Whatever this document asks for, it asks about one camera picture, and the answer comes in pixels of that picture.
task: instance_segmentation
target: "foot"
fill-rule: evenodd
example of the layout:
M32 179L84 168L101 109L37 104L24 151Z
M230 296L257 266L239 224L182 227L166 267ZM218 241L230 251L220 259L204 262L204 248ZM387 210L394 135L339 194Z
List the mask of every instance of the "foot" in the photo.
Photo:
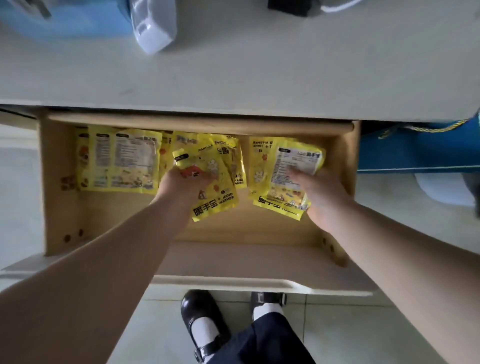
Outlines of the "foot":
M188 291L181 301L181 316L195 345L195 358L207 363L231 334L208 291Z
M255 321L270 312L277 312L283 315L282 306L287 304L285 293L274 292L252 292L250 298L250 310L252 321Z

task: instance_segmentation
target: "shoe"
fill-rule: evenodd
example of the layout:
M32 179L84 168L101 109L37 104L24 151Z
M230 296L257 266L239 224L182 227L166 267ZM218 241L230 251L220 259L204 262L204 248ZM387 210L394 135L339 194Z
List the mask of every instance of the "shoe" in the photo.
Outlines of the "shoe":
M287 304L287 295L285 293L275 292L252 292L250 296L250 312L252 313L252 322L255 321L254 311L258 308L258 311L262 311L261 314L257 314L257 318L269 313L278 312L283 315L282 306Z
M209 291L190 290L181 301L181 316L188 333L195 344L195 359L199 363L203 363L207 356L215 354L223 345L230 340L231 334L218 306ZM192 334L193 322L201 317L210 318L219 334L213 341L204 346L199 347Z

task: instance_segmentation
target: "person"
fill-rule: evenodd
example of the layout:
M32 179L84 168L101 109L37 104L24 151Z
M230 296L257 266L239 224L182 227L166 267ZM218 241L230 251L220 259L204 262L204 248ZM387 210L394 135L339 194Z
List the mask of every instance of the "person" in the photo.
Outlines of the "person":
M289 175L312 201L310 219L335 237L448 363L478 362L480 256L355 203L327 170ZM213 179L184 179L173 168L149 206L0 293L2 362L105 363L168 245L189 222L199 191ZM284 296L252 296L253 324L230 338L211 296L187 293L181 313L199 360L313 363L282 316Z

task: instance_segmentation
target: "gold rope handle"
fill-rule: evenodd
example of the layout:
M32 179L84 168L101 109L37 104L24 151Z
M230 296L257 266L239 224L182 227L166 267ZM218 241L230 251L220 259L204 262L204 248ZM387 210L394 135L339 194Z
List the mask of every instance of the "gold rope handle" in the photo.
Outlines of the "gold rope handle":
M446 126L444 128L438 128L438 129L421 128L419 126L413 126L413 125L398 126L397 128L410 129L420 133L443 133L443 132L449 132L450 130L454 130L458 128L460 125L465 124L469 120L470 119L459 120L449 126ZM392 134L392 129L385 130L383 133L380 134L378 139L384 139L388 137L390 134Z

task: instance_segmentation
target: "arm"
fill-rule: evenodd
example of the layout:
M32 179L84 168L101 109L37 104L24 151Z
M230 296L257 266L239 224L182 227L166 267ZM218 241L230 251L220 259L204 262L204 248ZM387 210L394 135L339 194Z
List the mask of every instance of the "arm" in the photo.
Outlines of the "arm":
M0 293L5 363L106 363L168 245L190 220L207 174L172 169L152 203Z
M347 195L327 171L290 177L329 232L450 364L480 358L480 255L395 222Z

